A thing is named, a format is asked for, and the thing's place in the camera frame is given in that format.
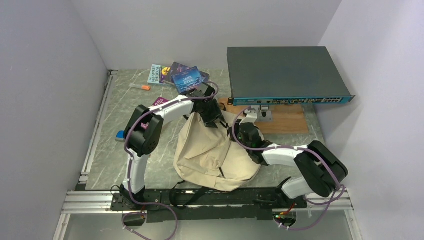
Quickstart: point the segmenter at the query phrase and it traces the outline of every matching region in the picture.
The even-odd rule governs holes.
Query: wooden board
[[[228,105],[228,98],[219,98],[219,103],[225,104],[227,112],[239,114],[246,106]],[[264,134],[307,134],[304,111],[300,105],[271,105],[272,121],[257,121],[254,124]]]

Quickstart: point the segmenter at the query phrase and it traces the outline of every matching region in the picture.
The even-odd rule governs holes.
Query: backpack strap
[[[205,187],[205,186],[203,186],[203,187],[201,187],[194,195],[193,195],[193,197],[190,199],[190,200],[188,200],[184,205],[182,205],[182,206],[178,206],[177,205],[177,196],[176,196],[176,193],[175,193],[175,188],[177,187],[177,185],[179,185],[179,184],[183,184],[183,183],[185,183],[186,181],[185,180],[183,180],[183,181],[180,181],[180,182],[178,182],[170,191],[169,191],[169,202],[172,204],[172,206],[174,206],[174,207],[176,207],[176,208],[178,208],[178,209],[185,209],[186,208],[186,206],[187,205],[190,205],[190,204],[192,204],[192,203],[194,203],[194,202],[196,202],[197,200],[199,200],[203,195],[205,195],[206,194],[206,192],[207,191],[209,191],[209,190],[211,190],[211,188],[209,188],[209,187]]]

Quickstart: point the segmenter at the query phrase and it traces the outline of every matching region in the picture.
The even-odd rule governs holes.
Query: beige backpack
[[[229,124],[236,117],[226,111],[222,114]],[[261,166],[230,140],[226,127],[217,126],[207,128],[198,113],[191,114],[179,133],[173,166],[187,182],[231,192],[251,181]]]

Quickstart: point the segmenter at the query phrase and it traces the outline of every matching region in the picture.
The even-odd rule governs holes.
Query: black base
[[[176,189],[175,201],[178,205],[188,202],[199,189]],[[156,202],[171,206],[170,189],[146,189],[144,190],[144,200],[149,203]],[[142,206],[126,204],[123,195],[115,193],[113,195],[112,211],[139,211]],[[302,196],[291,200],[290,202],[281,201],[280,196],[276,194],[274,187],[261,188],[239,188],[232,192],[222,192],[209,190],[199,198],[193,205],[201,206],[197,208],[187,207],[185,209],[172,209],[177,213],[180,220],[213,220],[213,219],[239,219],[256,218],[257,220],[272,220],[272,209],[288,209],[293,204],[295,209],[307,208],[307,203]],[[242,205],[242,207],[214,207],[216,205]],[[160,223],[171,221],[174,216],[164,207],[149,205],[148,222]]]

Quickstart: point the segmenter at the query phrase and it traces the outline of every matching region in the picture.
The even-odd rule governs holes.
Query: metal frame
[[[90,146],[85,157],[85,162],[82,167],[81,175],[78,184],[86,184],[91,167],[93,165],[94,156],[97,150],[97,145],[100,140],[100,133],[102,131],[103,122],[105,120],[105,113],[108,109],[109,100],[112,95],[112,91],[117,78],[117,70],[110,70],[108,72],[108,80],[105,85],[105,92],[101,106],[98,112],[97,120],[94,127],[94,132],[91,137]],[[59,222],[56,227],[53,240],[63,240],[65,237],[68,223],[72,214],[125,214],[134,211],[111,211],[111,204],[113,196],[111,195],[118,193],[117,191],[69,191],[66,194],[65,201],[63,203],[62,211],[60,214]],[[327,202],[329,198],[323,198],[317,194],[307,195],[308,199],[315,203]],[[240,207],[239,205],[213,205],[214,207]],[[189,208],[197,208],[199,205],[190,205]],[[312,215],[312,211],[323,211],[325,206],[317,206],[308,203],[307,208],[297,208],[296,211],[308,211],[309,216]],[[274,212],[283,212],[287,209],[273,209]],[[353,240],[363,240],[361,231],[359,229],[358,221],[355,217],[355,211],[352,206],[349,192],[343,194],[343,196],[333,202],[328,209],[329,211],[344,211],[346,219],[349,225],[350,233]]]
[[[112,91],[115,86],[115,78],[117,77],[118,71],[117,70],[110,70],[108,75],[109,78],[107,80],[107,83],[105,85],[105,92],[103,96],[103,100],[101,101],[100,110],[98,111],[97,120],[95,122],[94,132],[91,137],[90,146],[88,147],[87,155],[85,156],[85,162],[82,166],[82,173],[89,173],[92,169],[94,156],[97,150],[97,145],[99,144],[100,140],[100,133],[102,132],[103,122],[105,121],[105,112],[108,109],[109,106],[109,100],[112,96]]]
[[[65,232],[68,227],[68,222],[72,214],[126,214],[134,211],[111,211],[111,204],[113,196],[111,195],[118,193],[118,191],[69,191],[66,194],[63,208],[61,211],[59,223],[57,224],[56,233],[54,234],[53,240],[63,240]],[[317,194],[308,194],[307,198],[315,203],[327,202],[329,198],[321,197]],[[297,208],[296,211],[308,211],[309,216],[312,216],[312,212],[323,211],[325,206],[307,204],[307,208]],[[214,207],[239,207],[238,205],[213,205]],[[198,208],[199,205],[189,205],[189,208]],[[283,212],[287,209],[273,209],[273,212]],[[329,211],[344,211],[349,225],[350,233],[353,240],[363,240],[362,234],[358,225],[358,221],[355,217],[355,211],[352,206],[351,197],[349,196],[348,190],[341,196],[341,198],[333,202]]]

